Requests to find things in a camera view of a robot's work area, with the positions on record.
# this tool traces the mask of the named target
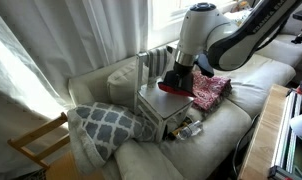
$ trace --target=white curtain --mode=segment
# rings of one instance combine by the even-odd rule
[[[67,107],[70,77],[145,50],[147,12],[146,0],[0,0],[0,15]]]
[[[146,0],[0,0],[0,179],[39,168],[6,141],[72,107],[70,77],[145,50],[147,14]]]

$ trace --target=gray patterned pillow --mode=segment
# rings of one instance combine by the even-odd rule
[[[87,164],[81,164],[90,161],[94,168],[101,167],[129,138],[138,141],[154,140],[155,126],[123,106],[94,102],[78,105],[67,114],[71,148],[76,161],[81,161],[77,162],[79,169],[81,166],[87,167]],[[77,153],[82,153],[81,157],[89,157],[89,160],[80,160],[76,157]]]

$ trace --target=clear plastic container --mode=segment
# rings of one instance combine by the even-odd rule
[[[191,136],[197,135],[199,132],[202,131],[203,125],[201,121],[195,121],[188,126],[181,129],[181,131],[178,133],[177,138],[181,140],[188,139]]]

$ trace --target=black cable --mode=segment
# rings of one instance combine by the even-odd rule
[[[254,8],[255,0],[252,2],[252,8]]]
[[[281,30],[284,28],[288,19],[289,18],[287,18],[285,21],[283,21],[283,23],[279,26],[278,30],[273,34],[273,36],[267,42],[265,42],[263,45],[259,46],[255,51],[259,51],[260,49],[262,49],[265,46],[267,46],[268,44],[270,44],[278,36],[278,34],[281,32]]]
[[[237,143],[237,146],[235,147],[235,152],[234,152],[233,157],[232,157],[232,169],[233,169],[233,171],[234,171],[234,174],[235,174],[236,178],[238,177],[238,171],[237,171],[237,169],[236,169],[235,160],[236,160],[236,157],[237,157],[237,153],[238,153],[240,144],[241,144],[242,140],[249,134],[249,132],[251,131],[251,129],[255,126],[255,124],[256,124],[256,119],[258,119],[259,116],[260,116],[260,114],[257,114],[257,115],[253,118],[250,128],[249,128],[248,131],[241,137],[241,139],[240,139],[240,140],[238,141],[238,143]]]

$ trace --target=red patterned fabric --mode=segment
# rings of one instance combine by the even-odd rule
[[[205,113],[215,110],[224,97],[231,93],[230,82],[229,78],[221,76],[208,78],[201,75],[200,71],[193,72],[193,94],[196,96],[193,107]]]

